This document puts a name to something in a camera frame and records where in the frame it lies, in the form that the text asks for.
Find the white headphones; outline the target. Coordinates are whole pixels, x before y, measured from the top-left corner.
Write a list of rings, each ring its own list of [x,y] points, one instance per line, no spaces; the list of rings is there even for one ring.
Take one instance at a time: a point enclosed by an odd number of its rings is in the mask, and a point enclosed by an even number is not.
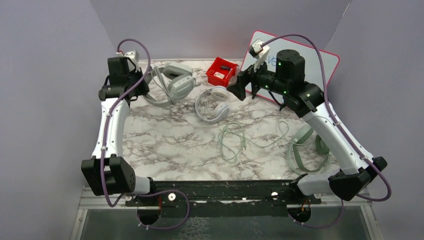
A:
[[[229,112],[229,92],[224,86],[214,86],[201,92],[194,100],[194,112],[198,120],[215,124],[224,120]]]

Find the grey headphones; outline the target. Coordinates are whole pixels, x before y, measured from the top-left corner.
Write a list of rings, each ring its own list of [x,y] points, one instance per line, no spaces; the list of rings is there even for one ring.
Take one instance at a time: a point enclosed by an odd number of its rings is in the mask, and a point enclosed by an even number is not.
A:
[[[193,77],[193,69],[185,64],[171,61],[168,64],[155,66],[144,78],[149,84],[158,78],[167,100],[158,101],[150,94],[144,95],[144,99],[151,105],[159,108],[167,108],[175,105],[178,101],[186,98],[196,85]]]

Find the green headphones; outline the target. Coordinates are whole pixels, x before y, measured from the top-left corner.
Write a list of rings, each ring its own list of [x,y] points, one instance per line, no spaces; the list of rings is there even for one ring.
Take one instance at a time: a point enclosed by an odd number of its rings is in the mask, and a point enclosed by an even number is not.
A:
[[[332,153],[321,136],[304,125],[289,140],[286,161],[297,176],[323,174],[332,165]]]

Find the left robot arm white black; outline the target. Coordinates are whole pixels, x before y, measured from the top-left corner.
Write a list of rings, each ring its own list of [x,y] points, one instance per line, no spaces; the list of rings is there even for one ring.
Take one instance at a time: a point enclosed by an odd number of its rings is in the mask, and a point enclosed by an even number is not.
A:
[[[143,75],[135,57],[120,54],[108,58],[107,65],[109,74],[98,93],[101,121],[97,143],[90,159],[81,162],[81,171],[96,196],[102,196],[104,190],[110,195],[135,193],[149,206],[157,200],[152,180],[136,176],[123,157],[124,126],[131,99],[148,93],[149,87],[142,81],[133,88]]]

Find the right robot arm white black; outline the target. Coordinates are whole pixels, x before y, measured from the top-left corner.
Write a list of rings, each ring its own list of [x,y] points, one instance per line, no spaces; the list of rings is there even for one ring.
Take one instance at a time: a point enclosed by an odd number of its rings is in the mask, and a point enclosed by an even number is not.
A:
[[[284,104],[317,133],[338,161],[340,169],[334,173],[306,173],[293,180],[288,190],[289,199],[300,204],[314,194],[334,194],[350,201],[380,176],[387,187],[387,195],[380,201],[388,200],[392,189],[381,173],[387,161],[382,156],[374,157],[343,128],[321,88],[305,81],[305,65],[305,59],[296,50],[281,50],[276,54],[274,72],[268,70],[266,63],[258,69],[250,65],[226,88],[241,101],[246,98],[248,84],[253,97],[261,89],[282,95]]]

